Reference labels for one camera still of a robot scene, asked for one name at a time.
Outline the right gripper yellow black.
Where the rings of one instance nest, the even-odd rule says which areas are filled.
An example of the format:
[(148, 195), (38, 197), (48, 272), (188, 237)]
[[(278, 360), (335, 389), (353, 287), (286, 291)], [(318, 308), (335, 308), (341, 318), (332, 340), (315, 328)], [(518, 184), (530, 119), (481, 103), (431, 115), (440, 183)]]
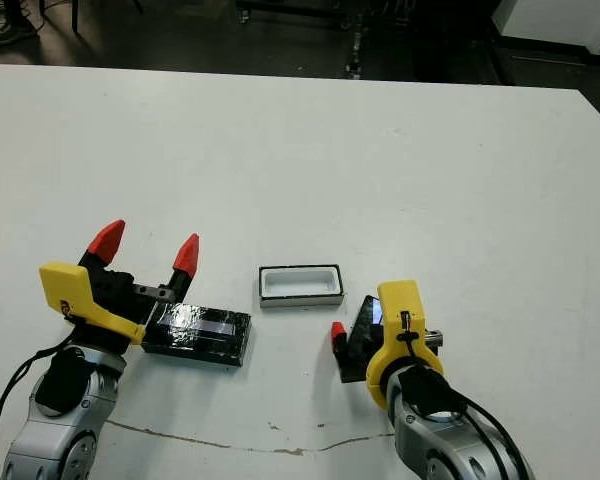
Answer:
[[(443, 366), (426, 344), (426, 317), (416, 282), (384, 282), (378, 295), (383, 315), (382, 345), (367, 366), (366, 386), (376, 405), (386, 408), (388, 380), (396, 370), (420, 363), (442, 374)], [(341, 322), (331, 325), (331, 349), (338, 366), (350, 365), (348, 334)]]

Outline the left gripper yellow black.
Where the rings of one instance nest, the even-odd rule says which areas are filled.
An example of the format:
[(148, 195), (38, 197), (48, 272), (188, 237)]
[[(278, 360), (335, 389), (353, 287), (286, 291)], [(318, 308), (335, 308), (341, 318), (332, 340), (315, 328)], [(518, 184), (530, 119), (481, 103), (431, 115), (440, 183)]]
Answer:
[(87, 246), (78, 265), (50, 262), (39, 268), (48, 305), (76, 326), (112, 332), (139, 344), (157, 302), (182, 302), (195, 277), (199, 235), (193, 233), (180, 247), (166, 287), (136, 284), (127, 273), (108, 272), (118, 252), (126, 222), (104, 226)]

